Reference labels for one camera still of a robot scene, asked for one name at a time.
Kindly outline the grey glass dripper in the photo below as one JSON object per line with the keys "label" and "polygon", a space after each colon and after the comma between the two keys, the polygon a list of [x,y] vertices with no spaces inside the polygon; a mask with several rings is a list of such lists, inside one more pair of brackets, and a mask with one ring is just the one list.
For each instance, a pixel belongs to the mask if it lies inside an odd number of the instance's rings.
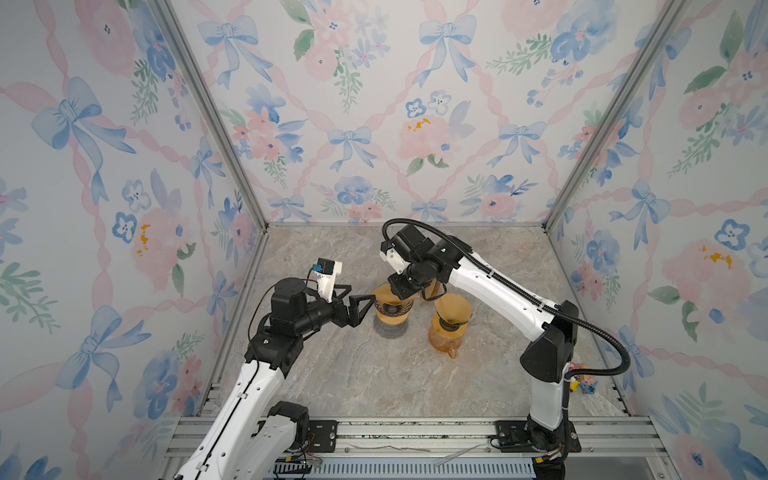
{"label": "grey glass dripper", "polygon": [[377,318],[385,325],[401,325],[408,320],[413,304],[413,300],[401,300],[389,294],[376,295]]}

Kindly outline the clear grey glass carafe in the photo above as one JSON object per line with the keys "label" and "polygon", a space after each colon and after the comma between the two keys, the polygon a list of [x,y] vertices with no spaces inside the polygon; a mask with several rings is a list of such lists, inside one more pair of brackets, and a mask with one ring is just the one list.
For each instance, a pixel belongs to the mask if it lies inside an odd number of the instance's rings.
{"label": "clear grey glass carafe", "polygon": [[379,320],[374,322],[374,330],[385,339],[397,339],[403,337],[408,331],[409,325],[407,322],[403,322],[396,325],[390,325]]}

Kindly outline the brown paper coffee filter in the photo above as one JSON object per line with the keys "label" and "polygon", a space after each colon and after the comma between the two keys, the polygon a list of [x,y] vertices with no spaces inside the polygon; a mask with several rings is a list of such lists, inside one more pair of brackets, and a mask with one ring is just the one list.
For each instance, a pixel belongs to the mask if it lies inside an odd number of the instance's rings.
{"label": "brown paper coffee filter", "polygon": [[446,293],[435,302],[438,320],[458,329],[471,321],[472,306],[461,295]]}

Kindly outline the wooden ring holder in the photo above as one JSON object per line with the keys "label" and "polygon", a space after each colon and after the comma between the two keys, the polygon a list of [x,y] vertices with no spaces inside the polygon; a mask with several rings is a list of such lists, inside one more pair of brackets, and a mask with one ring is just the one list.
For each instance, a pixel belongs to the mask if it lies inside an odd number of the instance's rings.
{"label": "wooden ring holder", "polygon": [[448,322],[440,316],[434,316],[432,319],[432,329],[434,332],[448,340],[462,338],[468,331],[468,323]]}

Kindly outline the orange glass carafe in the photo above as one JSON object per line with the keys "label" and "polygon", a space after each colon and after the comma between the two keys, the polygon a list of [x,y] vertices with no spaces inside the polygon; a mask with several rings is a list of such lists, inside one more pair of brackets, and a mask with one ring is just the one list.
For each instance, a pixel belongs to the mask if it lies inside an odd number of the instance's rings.
{"label": "orange glass carafe", "polygon": [[438,352],[447,354],[451,359],[458,357],[458,351],[463,344],[463,337],[448,338],[441,331],[434,328],[428,330],[430,345]]}

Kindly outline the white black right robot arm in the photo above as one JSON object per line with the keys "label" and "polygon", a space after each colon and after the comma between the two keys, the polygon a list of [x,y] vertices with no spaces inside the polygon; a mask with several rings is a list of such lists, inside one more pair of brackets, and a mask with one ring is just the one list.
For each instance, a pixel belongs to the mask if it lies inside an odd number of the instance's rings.
{"label": "white black right robot arm", "polygon": [[575,325],[563,305],[538,296],[490,266],[473,248],[421,221],[389,220],[382,227],[380,256],[393,269],[388,282],[405,299],[436,281],[471,294],[514,325],[529,341],[520,356],[531,378],[531,408],[520,434],[500,439],[501,448],[522,448],[546,457],[563,455],[572,439],[567,420],[566,374],[573,357]]}

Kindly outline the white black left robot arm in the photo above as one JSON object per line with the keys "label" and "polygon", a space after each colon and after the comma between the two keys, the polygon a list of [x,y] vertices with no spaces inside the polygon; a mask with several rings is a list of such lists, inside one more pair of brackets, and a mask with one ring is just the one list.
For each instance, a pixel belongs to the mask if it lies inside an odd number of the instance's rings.
{"label": "white black left robot arm", "polygon": [[313,334],[327,324],[355,328],[362,323],[376,298],[351,290],[326,276],[316,281],[284,278],[270,288],[270,310],[249,338],[235,385],[175,478],[264,479],[279,459],[304,454],[307,408],[272,398]]}

